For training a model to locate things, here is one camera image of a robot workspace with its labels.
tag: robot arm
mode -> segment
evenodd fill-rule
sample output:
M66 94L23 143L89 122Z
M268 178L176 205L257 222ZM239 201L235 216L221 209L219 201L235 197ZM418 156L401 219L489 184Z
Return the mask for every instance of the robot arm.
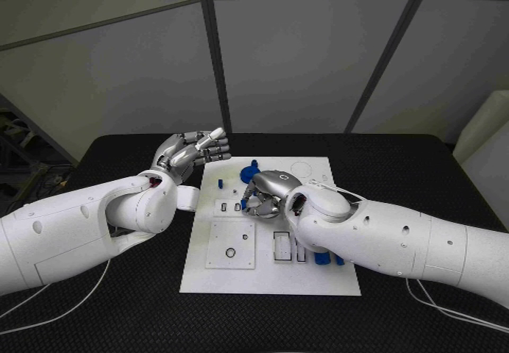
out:
M281 198L299 242L391 276L453 285L509 308L509 234L444 221L310 181Z
M180 184L195 165L231 158L224 136L221 128L173 135L140 175L43 199L0 219L0 295L82 273L163 232L177 208L195 211L199 189Z

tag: white board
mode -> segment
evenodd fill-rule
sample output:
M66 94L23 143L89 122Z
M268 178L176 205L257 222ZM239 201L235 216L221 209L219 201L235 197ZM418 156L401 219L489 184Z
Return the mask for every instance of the white board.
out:
M257 159L261 171L280 170L293 173L301 183L317 179L330 185L335 184L326 157L232 157L229 160L206 164L180 293L361 296L352 263L337 265L335 255L330 254L330 264L316 265L314 254L307 249L306 262L297 261L297 258L303 259L303 249L294 241L291 229L281 215L273 219L255 218L232 209L247 189L247 184L239 179L239 172L251 165L252 159ZM222 189L218 187L219 179L222 179ZM226 203L226 211L221 211L224 203ZM245 229L245 226L254 224L254 267L228 268L229 265L221 265L221 268L206 267L208 256L212 258L219 253L222 261L228 263L225 251L234 247L226 245L228 239L224 239L221 245L211 244L215 254L208 254L211 236L225 234L225 232L215 233L211 229L219 223L221 227L225 227L222 230L237 227ZM274 261L274 232L290 233L291 261Z

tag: black table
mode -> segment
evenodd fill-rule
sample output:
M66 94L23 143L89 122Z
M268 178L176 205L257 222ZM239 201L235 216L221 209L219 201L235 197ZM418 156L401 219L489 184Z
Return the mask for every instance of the black table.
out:
M97 139L68 190L136 175L169 135ZM503 231L440 140L428 135L232 134L235 156L327 156L336 185L449 221ZM186 184L199 187L202 167ZM195 214L111 261L104 282L55 323L0 336L0 351L29 352L509 352L509 335L447 318L410 296L404 279L356 266L361 297L180 294ZM62 314L87 295L104 265L52 285L0 330ZM436 283L447 307L509 325L487 299ZM0 312L33 290L0 298Z

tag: robotic hand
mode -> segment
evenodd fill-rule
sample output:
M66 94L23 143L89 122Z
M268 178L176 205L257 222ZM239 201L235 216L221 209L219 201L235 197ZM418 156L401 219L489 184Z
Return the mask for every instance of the robotic hand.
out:
M283 212L313 252L330 250L382 274L446 283L509 308L508 233L444 221L314 180L301 185L281 171L254 175L242 204L254 192L263 203L244 212L261 217Z
M82 273L163 232L177 208L195 211L199 189L177 185L196 165L231 158L224 137L222 128L172 135L150 170L26 204L0 219L0 295Z

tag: white wall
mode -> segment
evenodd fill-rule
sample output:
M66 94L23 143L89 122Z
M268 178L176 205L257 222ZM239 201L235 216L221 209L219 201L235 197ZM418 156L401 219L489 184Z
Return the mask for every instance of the white wall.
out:
M2 0L0 45L177 2L182 0Z
M405 3L215 2L235 132L343 132Z
M201 4L2 51L0 92L77 160L100 135L221 126Z
M454 143L493 90L509 89L509 2L425 0L353 132Z

